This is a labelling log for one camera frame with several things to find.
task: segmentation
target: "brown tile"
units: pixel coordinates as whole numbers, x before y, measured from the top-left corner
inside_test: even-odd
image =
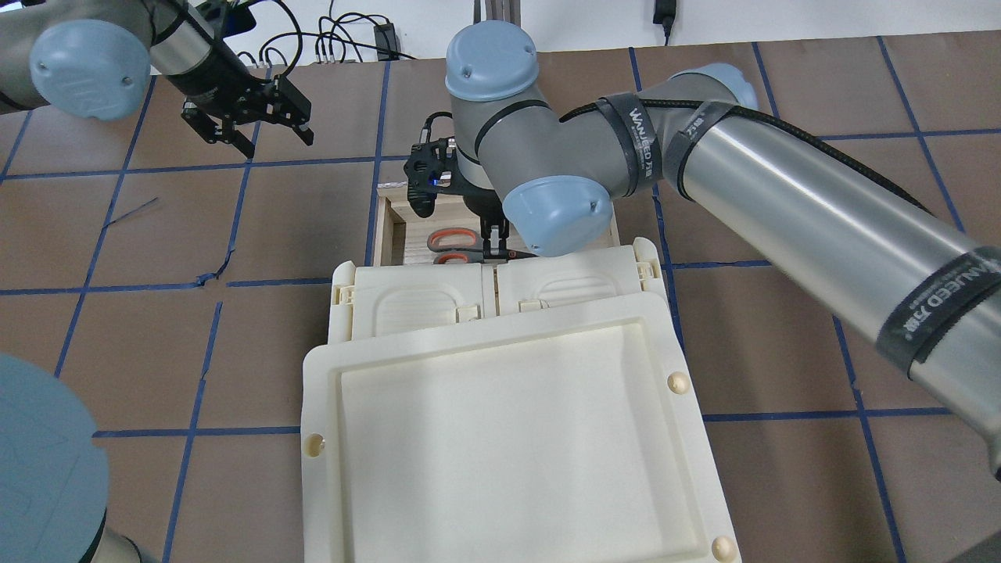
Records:
[[[128,174],[115,203],[93,286],[183,284],[226,257],[242,169]]]
[[[870,419],[907,560],[951,560],[1001,529],[987,447],[956,417]]]
[[[291,129],[262,124],[254,160],[373,156],[382,73],[383,63],[296,68],[290,78],[312,102],[309,126],[315,142],[306,146]]]
[[[98,438],[111,472],[108,527],[159,557],[184,454],[184,438]]]
[[[310,164],[250,172],[229,279],[328,277],[365,259],[372,165]]]
[[[885,42],[923,130],[1001,127],[1001,33],[904,35]]]
[[[298,435],[195,438],[171,561],[302,561]]]
[[[707,425],[744,561],[895,561],[855,419]]]
[[[330,287],[226,293],[198,426],[298,426],[302,359],[326,343]]]
[[[683,70],[699,68],[714,62],[725,62],[739,68],[744,79],[754,86],[759,109],[772,113],[765,91],[765,82],[758,69],[758,59],[750,43],[714,45],[679,45],[645,47],[636,50],[636,62],[645,88],[657,85]]]
[[[183,104],[184,94],[170,82],[158,78],[129,160],[129,168],[229,164],[245,160],[243,154],[231,145],[208,144],[202,140],[181,118]],[[247,138],[252,137],[252,124],[238,128]]]
[[[664,232],[675,263],[763,259],[761,252],[678,190],[661,182]]]
[[[55,372],[79,296],[0,297],[0,351]]]
[[[918,139],[851,139],[829,144],[883,174],[915,196],[936,217],[953,224]]]
[[[17,134],[21,132],[21,124],[24,123],[24,116],[27,112],[8,113],[0,115],[0,170],[7,164],[7,157],[14,147]]]
[[[615,206],[616,224],[619,225],[619,240],[623,244],[632,244],[633,239],[637,236],[649,238],[657,245],[663,263],[661,232],[657,223],[657,209],[654,206],[653,196],[650,193],[639,193],[632,197],[623,197],[615,200]]]
[[[845,340],[855,370],[855,387],[862,393],[866,409],[942,407],[920,385],[876,352],[862,335],[845,325]]]
[[[435,111],[450,111],[444,89],[444,59],[393,61],[385,101],[382,154],[409,154],[424,119]],[[434,121],[435,139],[452,134],[448,119]]]
[[[967,234],[984,244],[1001,244],[1001,135],[926,140]]]
[[[78,288],[118,177],[6,180],[0,189],[0,288]]]
[[[539,87],[558,115],[601,96],[635,92],[629,51],[539,53]]]
[[[98,428],[187,428],[214,302],[202,290],[91,294],[62,381]]]
[[[139,111],[116,121],[75,117],[53,106],[31,114],[11,174],[117,170],[125,162]]]
[[[815,135],[913,130],[875,38],[759,48],[783,119]]]
[[[675,270],[703,413],[855,410],[831,314],[771,266]]]

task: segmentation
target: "scissors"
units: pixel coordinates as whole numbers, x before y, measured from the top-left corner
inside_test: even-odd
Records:
[[[483,238],[471,228],[453,226],[439,228],[427,235],[427,249],[434,252],[434,263],[481,262],[484,257]],[[486,257],[515,259],[532,257],[535,254],[500,248],[495,255]]]

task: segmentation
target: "brown tiled floor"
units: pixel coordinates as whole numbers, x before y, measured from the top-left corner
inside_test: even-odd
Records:
[[[833,144],[940,218],[952,220],[951,203],[968,232],[1001,243],[1001,33],[885,45],[918,126],[937,132],[917,135],[874,38],[763,43],[757,52],[638,49],[635,61],[648,86],[708,62],[736,64],[765,111],[771,91],[782,117],[836,135]],[[635,88],[628,50],[540,61],[558,111]],[[141,123],[138,113],[100,123],[43,108],[18,144],[25,115],[0,116],[0,349],[58,373],[90,408],[111,461],[109,522],[154,554],[301,560],[299,363],[324,339],[324,280],[339,262],[366,258],[373,174],[401,179],[402,162],[380,157],[407,153],[426,114],[448,107],[442,61],[385,69],[297,70],[316,144],[261,125],[251,161],[197,140],[165,81]],[[435,133],[449,127],[438,121]],[[746,261],[762,256],[660,187],[656,197],[617,202],[620,231],[658,245],[666,235],[690,368],[746,561],[901,561],[900,552],[938,562],[1001,528],[1001,493],[972,431],[847,327],[842,350],[829,313],[767,262]],[[109,208],[117,218],[154,197],[104,226]],[[234,232],[220,278],[196,284],[223,264]]]

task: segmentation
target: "light blue joint cap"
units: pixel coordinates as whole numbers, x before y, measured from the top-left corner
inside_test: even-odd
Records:
[[[78,117],[125,117],[142,103],[149,82],[146,47],[127,29],[102,20],[46,29],[28,60],[38,93]]]
[[[80,400],[0,354],[0,559],[79,561],[108,505],[108,458]]]
[[[730,90],[730,93],[737,98],[737,103],[749,109],[758,109],[758,94],[754,91],[754,86],[744,79],[744,74],[739,68],[725,62],[714,62],[699,68],[683,70],[679,74],[704,74],[716,79]]]
[[[536,44],[521,27],[498,20],[470,25],[452,37],[444,85],[466,101],[493,101],[525,91],[539,77]]]
[[[597,181],[582,176],[546,176],[516,187],[504,213],[529,250],[560,256],[580,250],[609,228],[612,198]]]

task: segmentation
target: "robotic arm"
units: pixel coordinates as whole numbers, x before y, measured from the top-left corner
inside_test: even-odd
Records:
[[[187,96],[181,116],[206,142],[249,158],[254,146],[236,126],[260,120],[312,144],[311,106],[288,71],[257,78],[222,42],[228,3],[216,3],[214,25],[187,0],[24,4],[0,14],[0,114],[52,103],[81,117],[123,117],[141,104],[152,63]]]
[[[465,28],[446,63],[455,137],[413,147],[418,214],[430,214],[435,192],[462,194],[481,216],[492,201],[533,251],[559,255],[608,228],[613,197],[664,178],[976,430],[1001,480],[1001,248],[748,109],[754,90],[732,66],[686,71],[561,119],[536,84],[535,45],[514,25]]]

